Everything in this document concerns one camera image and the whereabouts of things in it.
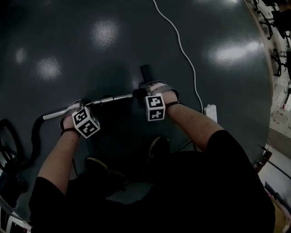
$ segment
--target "hand strap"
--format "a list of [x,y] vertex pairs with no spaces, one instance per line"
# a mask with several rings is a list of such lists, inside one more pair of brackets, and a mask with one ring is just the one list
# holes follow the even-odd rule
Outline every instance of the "hand strap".
[[81,136],[81,134],[75,128],[64,129],[62,133],[60,134],[60,136],[63,136],[64,132],[67,132],[67,131],[74,131],[76,134],[78,134],[79,137]]
[[168,108],[168,107],[170,107],[170,106],[172,106],[172,105],[174,105],[174,104],[181,104],[181,105],[184,105],[184,104],[181,103],[180,101],[175,101],[175,102],[172,102],[172,103],[168,103],[168,104],[166,104],[166,108]]

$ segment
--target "white cube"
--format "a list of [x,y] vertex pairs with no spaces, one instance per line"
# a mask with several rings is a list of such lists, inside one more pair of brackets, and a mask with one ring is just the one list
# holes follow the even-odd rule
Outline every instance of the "white cube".
[[87,107],[72,114],[75,129],[84,137],[89,138],[100,130],[100,124]]
[[146,96],[146,117],[149,122],[164,120],[166,106],[162,94]]

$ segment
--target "silver pole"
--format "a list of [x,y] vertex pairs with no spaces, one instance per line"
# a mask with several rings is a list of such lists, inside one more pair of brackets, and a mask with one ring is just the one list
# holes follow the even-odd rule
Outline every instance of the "silver pole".
[[[90,106],[90,105],[94,105],[94,104],[103,104],[103,103],[108,103],[108,102],[112,102],[112,101],[116,101],[116,100],[123,100],[123,99],[128,99],[128,98],[132,98],[132,94],[124,95],[124,96],[117,96],[117,97],[103,98],[100,100],[92,101],[91,103],[86,104],[86,106]],[[55,117],[59,117],[59,116],[63,115],[65,113],[65,111],[66,111],[66,109],[44,115],[43,119],[46,121],[46,120],[49,120],[49,119],[52,119]]]

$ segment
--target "glossy floor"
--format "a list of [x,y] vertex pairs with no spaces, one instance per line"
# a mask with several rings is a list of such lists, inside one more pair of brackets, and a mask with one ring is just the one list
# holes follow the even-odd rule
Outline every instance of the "glossy floor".
[[[178,28],[197,74],[203,104],[216,104],[218,122],[243,146],[250,161],[261,156],[268,132],[271,91],[264,48],[243,0],[157,0]],[[0,42],[0,118],[9,119],[28,157],[34,120],[45,112],[88,97],[131,93],[151,64],[158,79],[181,92],[200,111],[193,73],[171,25],[151,0],[12,0],[4,10]],[[188,138],[170,119],[148,123],[136,100],[94,109],[100,132],[81,139],[75,160],[96,156],[132,167],[141,146],[166,135],[175,151]],[[41,154],[22,172],[30,184],[17,213],[29,217],[28,201],[38,171],[60,137],[59,118],[40,130]]]

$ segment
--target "floor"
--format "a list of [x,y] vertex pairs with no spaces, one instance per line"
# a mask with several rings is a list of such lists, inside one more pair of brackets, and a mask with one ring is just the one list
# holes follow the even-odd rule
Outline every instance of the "floor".
[[[247,5],[241,0],[157,4],[181,34],[203,105],[217,105],[218,122],[256,163],[268,132],[271,86],[264,47]],[[11,0],[2,17],[0,119],[15,126],[27,157],[38,116],[83,97],[129,94],[142,81],[139,67],[147,63],[156,77],[180,90],[182,102],[200,111],[191,67],[176,33],[151,0]],[[141,148],[156,135],[169,137],[172,152],[189,140],[169,118],[148,123],[135,99],[92,111],[101,130],[81,139],[75,154],[79,173],[87,156],[119,170],[131,169],[144,161]],[[21,172],[30,188],[15,210],[24,220],[29,219],[38,171],[60,137],[59,121],[43,124],[41,154],[32,168]]]

